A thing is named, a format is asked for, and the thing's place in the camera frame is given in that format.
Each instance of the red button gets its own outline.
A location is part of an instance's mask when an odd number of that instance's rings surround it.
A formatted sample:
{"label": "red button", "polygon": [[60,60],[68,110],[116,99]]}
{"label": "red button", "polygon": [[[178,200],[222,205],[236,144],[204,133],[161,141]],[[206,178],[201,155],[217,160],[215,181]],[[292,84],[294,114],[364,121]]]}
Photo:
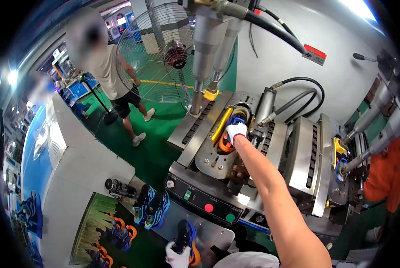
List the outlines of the red button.
{"label": "red button", "polygon": [[206,212],[212,212],[213,211],[213,206],[212,206],[212,204],[206,204],[205,206],[204,206],[204,210],[206,211]]}

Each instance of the green button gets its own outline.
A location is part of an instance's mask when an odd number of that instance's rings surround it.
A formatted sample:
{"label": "green button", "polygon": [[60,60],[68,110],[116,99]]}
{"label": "green button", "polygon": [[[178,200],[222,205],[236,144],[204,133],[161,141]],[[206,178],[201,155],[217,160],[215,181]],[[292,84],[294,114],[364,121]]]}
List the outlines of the green button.
{"label": "green button", "polygon": [[233,222],[233,221],[235,220],[235,216],[234,216],[233,214],[228,214],[228,215],[225,217],[225,219],[226,219],[228,222]]}
{"label": "green button", "polygon": [[191,196],[191,191],[190,191],[190,190],[187,190],[186,193],[185,193],[185,195],[184,195],[184,199],[185,199],[186,201],[188,201],[188,199],[190,199],[190,196]]}

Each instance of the warning label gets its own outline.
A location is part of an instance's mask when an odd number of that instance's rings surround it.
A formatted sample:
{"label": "warning label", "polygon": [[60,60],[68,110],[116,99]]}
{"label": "warning label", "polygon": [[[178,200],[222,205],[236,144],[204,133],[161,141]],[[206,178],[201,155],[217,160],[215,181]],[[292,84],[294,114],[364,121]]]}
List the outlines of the warning label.
{"label": "warning label", "polygon": [[307,44],[304,45],[304,48],[307,50],[307,54],[302,55],[303,57],[317,63],[320,66],[323,66],[326,59],[325,53]]}

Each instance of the beige t-shirt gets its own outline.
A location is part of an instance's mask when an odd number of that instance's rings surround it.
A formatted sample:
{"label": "beige t-shirt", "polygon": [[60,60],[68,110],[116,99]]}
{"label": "beige t-shirt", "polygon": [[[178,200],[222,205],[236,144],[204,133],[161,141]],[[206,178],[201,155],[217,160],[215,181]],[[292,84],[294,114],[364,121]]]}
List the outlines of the beige t-shirt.
{"label": "beige t-shirt", "polygon": [[94,61],[89,63],[87,70],[94,78],[100,83],[106,96],[113,100],[118,99],[127,94],[133,88],[133,83],[127,79],[127,88],[118,76],[116,68],[116,51],[115,44],[107,46],[106,55],[101,61]]}
{"label": "beige t-shirt", "polygon": [[278,268],[279,259],[262,252],[238,252],[218,261],[213,268]]}

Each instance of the white work glove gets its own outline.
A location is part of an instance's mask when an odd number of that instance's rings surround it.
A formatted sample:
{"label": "white work glove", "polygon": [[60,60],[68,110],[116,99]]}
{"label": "white work glove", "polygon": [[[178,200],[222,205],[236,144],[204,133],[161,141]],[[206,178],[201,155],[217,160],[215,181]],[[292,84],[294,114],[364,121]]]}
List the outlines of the white work glove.
{"label": "white work glove", "polygon": [[190,253],[191,248],[186,247],[182,254],[177,254],[172,250],[172,246],[175,242],[169,242],[166,246],[166,262],[172,266],[172,268],[188,268],[190,264]]}
{"label": "white work glove", "polygon": [[238,123],[237,125],[228,125],[226,129],[228,133],[229,142],[232,146],[234,146],[234,137],[237,135],[243,135],[246,137],[247,135],[247,126],[242,123]]}

